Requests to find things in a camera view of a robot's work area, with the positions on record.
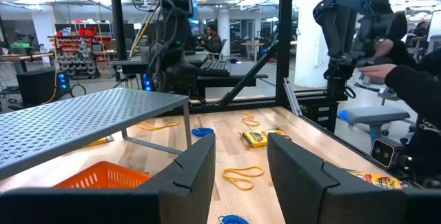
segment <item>white column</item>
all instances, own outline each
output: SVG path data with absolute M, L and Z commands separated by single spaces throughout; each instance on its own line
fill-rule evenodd
M 298 43 L 294 83 L 302 87 L 320 88 L 327 84 L 323 72 L 329 56 L 322 28 L 314 21 L 312 10 L 322 0 L 299 0 Z
M 39 44 L 44 44 L 44 47 L 49 50 L 54 48 L 48 36 L 52 36 L 55 32 L 55 14 L 52 6 L 41 6 L 41 9 L 42 11 L 32 12 L 32 21 Z
M 260 17 L 254 19 L 254 37 L 260 36 L 260 30 L 262 28 L 262 22 L 260 21 Z
M 220 36 L 220 39 L 227 39 L 227 42 L 225 42 L 225 45 L 222 49 L 222 54 L 229 56 L 230 55 L 230 49 L 229 49 L 229 10 L 228 9 L 220 9 L 218 13 L 218 34 Z

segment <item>rubber band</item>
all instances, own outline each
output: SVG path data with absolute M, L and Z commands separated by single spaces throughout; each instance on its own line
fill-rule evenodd
M 246 171 L 246 170 L 250 170 L 250 169 L 259 169 L 261 171 L 261 173 L 258 174 L 250 174 L 250 173 L 244 173 L 242 171 Z M 234 177 L 234 176 L 228 176 L 227 173 L 231 172 L 231 173 L 236 173 L 239 174 L 241 176 L 248 176 L 248 177 L 257 177 L 257 176 L 262 176 L 265 171 L 257 166 L 257 165 L 253 165 L 250 167 L 246 167 L 246 168 L 226 168 L 222 171 L 222 176 L 227 179 L 228 181 L 232 182 L 237 188 L 239 188 L 240 190 L 250 190 L 254 187 L 254 183 L 253 181 L 249 180 L 249 179 L 244 179 L 244 178 L 238 178 L 238 177 Z M 241 182 L 246 182 L 248 184 L 250 184 L 249 187 L 242 187 L 239 184 L 237 184 L 237 181 L 241 181 Z
M 244 110 L 242 111 L 242 113 L 248 117 L 242 118 L 242 122 L 247 124 L 248 126 L 251 127 L 256 127 L 258 125 L 260 125 L 260 122 L 254 120 L 254 115 L 248 111 L 248 110 Z
M 149 123 L 146 122 L 141 122 L 136 124 L 136 126 L 138 128 L 144 129 L 144 130 L 148 130 L 148 131 L 155 131 L 155 130 L 159 130 L 159 129 L 163 129 L 163 128 L 170 128 L 170 127 L 174 127 L 175 125 L 179 125 L 180 122 L 179 121 L 169 121 L 166 124 L 162 125 L 161 127 L 154 127 L 152 125 L 150 125 Z

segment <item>metal pole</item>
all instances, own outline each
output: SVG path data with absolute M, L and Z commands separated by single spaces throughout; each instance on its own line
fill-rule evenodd
M 283 85 L 283 79 L 289 76 L 289 59 L 291 58 L 291 18 L 292 0 L 279 0 L 279 43 L 276 74 L 276 102 L 287 106 L 288 99 Z
M 127 60 L 125 47 L 123 6 L 121 0 L 112 0 L 112 16 L 114 37 L 116 39 L 116 59 Z

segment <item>chair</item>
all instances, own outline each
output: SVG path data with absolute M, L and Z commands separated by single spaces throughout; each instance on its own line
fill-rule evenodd
M 219 52 L 216 52 L 216 53 L 215 52 L 209 52 L 208 55 L 212 56 L 215 59 L 223 60 L 223 55 L 222 55 L 221 52 L 222 52 L 223 46 L 225 45 L 225 42 L 227 42 L 227 39 L 223 39 L 222 40 L 222 43 L 221 43 L 220 48 L 219 48 Z
M 371 143 L 382 136 L 381 126 L 392 121 L 401 121 L 410 117 L 406 110 L 395 108 L 390 105 L 373 106 L 365 108 L 351 108 L 342 110 L 338 116 L 353 125 L 357 123 L 367 124 L 371 135 Z

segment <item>orange plastic bin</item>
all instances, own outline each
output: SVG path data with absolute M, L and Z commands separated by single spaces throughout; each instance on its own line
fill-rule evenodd
M 125 167 L 98 162 L 54 187 L 68 188 L 136 188 L 150 176 Z

